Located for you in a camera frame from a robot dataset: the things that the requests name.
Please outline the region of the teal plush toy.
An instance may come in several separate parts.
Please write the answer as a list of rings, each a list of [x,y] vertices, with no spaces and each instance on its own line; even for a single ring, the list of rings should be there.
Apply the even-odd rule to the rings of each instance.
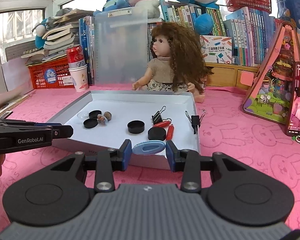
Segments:
[[[112,10],[118,10],[123,8],[130,7],[130,4],[128,0],[107,0],[105,5],[103,6],[102,10],[95,11],[93,13],[93,16],[96,16],[99,13],[105,12],[105,11],[112,11]]]

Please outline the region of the clear plastic dome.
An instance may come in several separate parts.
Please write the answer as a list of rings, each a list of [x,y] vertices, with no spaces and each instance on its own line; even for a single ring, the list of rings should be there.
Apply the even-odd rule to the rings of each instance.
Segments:
[[[81,111],[81,112],[77,113],[77,117],[82,120],[89,119],[89,112]]]

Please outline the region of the brown haired baby doll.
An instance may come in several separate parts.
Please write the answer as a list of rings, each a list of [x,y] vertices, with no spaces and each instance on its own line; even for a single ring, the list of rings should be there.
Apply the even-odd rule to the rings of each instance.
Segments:
[[[213,72],[205,64],[199,36],[175,22],[164,22],[152,30],[151,37],[153,59],[132,89],[190,92],[195,102],[202,103],[207,77]]]

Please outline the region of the black binder clip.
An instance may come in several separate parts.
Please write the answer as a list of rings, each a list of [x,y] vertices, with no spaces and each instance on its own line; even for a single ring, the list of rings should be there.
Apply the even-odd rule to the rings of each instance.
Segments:
[[[166,106],[162,106],[162,108],[157,111],[153,116],[152,116],[152,122],[154,125],[162,122],[162,112],[164,112],[166,110]]]

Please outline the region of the black round lid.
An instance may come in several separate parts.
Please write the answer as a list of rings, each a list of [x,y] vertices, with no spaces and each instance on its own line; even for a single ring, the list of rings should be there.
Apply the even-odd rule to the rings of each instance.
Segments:
[[[91,129],[98,125],[98,120],[95,118],[89,118],[89,119],[84,120],[83,125],[85,128]]]

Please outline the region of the light blue hair clip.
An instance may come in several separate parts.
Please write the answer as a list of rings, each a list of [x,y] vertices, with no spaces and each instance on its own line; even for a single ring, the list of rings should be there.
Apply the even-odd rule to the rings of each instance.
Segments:
[[[132,152],[135,155],[155,155],[162,152],[165,147],[165,142],[161,140],[150,140],[136,144]]]

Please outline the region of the stack of books left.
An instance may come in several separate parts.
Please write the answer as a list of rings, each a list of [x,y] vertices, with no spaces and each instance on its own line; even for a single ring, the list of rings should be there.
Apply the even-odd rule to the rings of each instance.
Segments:
[[[53,19],[53,28],[48,30],[43,39],[42,49],[28,49],[21,56],[23,59],[35,57],[48,57],[66,50],[70,45],[78,44],[79,20],[86,16],[93,16],[92,11],[63,8],[57,11]]]

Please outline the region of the silver cardboard box tray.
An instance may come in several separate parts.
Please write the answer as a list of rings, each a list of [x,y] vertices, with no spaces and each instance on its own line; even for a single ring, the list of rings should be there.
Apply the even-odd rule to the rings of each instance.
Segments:
[[[178,149],[199,150],[199,132],[191,124],[197,114],[191,93],[94,90],[80,96],[49,122],[71,126],[69,138],[53,146],[69,152],[97,155],[115,150],[128,139],[138,150],[130,164],[168,169],[162,144],[172,139]]]

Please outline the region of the binder clip on box edge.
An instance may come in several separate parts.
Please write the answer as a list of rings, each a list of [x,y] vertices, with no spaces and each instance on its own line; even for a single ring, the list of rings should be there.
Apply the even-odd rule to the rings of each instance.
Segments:
[[[202,110],[201,115],[192,115],[192,116],[189,115],[188,111],[185,111],[185,115],[188,118],[189,122],[191,123],[194,134],[198,134],[202,119],[205,116],[205,114],[206,114],[206,110],[204,109]]]

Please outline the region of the black round puck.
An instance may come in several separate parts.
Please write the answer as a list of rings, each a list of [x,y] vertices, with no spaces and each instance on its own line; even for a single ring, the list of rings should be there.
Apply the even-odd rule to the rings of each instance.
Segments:
[[[140,134],[145,130],[145,123],[141,120],[133,120],[127,124],[129,133]]]

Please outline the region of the red plastic basket left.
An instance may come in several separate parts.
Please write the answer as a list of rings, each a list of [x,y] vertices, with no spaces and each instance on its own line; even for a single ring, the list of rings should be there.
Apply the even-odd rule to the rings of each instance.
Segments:
[[[74,88],[66,57],[29,65],[28,69],[34,89]]]

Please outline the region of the row of upright books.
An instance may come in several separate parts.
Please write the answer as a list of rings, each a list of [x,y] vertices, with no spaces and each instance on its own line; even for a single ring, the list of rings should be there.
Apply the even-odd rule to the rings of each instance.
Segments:
[[[226,24],[219,9],[204,8],[194,4],[183,4],[159,0],[159,18],[148,18],[148,62],[153,59],[151,52],[151,32],[163,22],[175,22],[183,27],[194,30],[194,22],[202,12],[208,13],[213,19],[210,36],[232,38],[232,63],[246,67],[254,67],[261,63],[269,48],[272,35],[279,21],[267,12],[243,7],[236,12],[230,24]],[[87,62],[88,81],[95,85],[94,80],[94,16],[86,16],[79,20],[79,41]]]

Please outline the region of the black round cap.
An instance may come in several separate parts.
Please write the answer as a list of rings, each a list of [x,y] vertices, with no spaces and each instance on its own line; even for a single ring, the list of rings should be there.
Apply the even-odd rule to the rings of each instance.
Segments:
[[[152,127],[147,132],[149,140],[166,140],[166,130],[162,127]]]

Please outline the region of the white paper cup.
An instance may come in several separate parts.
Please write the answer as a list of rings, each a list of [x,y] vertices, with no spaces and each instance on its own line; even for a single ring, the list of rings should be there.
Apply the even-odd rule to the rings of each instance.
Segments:
[[[74,84],[75,90],[77,92],[86,91],[89,87],[88,76],[87,76],[87,66],[81,66],[77,68],[69,69],[72,82]]]

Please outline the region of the red hair clip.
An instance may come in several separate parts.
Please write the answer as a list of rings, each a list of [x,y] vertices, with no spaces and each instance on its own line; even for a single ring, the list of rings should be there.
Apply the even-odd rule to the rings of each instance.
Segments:
[[[167,133],[166,133],[166,140],[172,140],[173,138],[173,133],[174,133],[174,126],[173,124],[170,124],[170,126],[168,127]]]
[[[166,128],[170,126],[171,121],[172,121],[171,119],[166,119],[164,121],[158,122],[157,124],[154,124],[153,127]]]

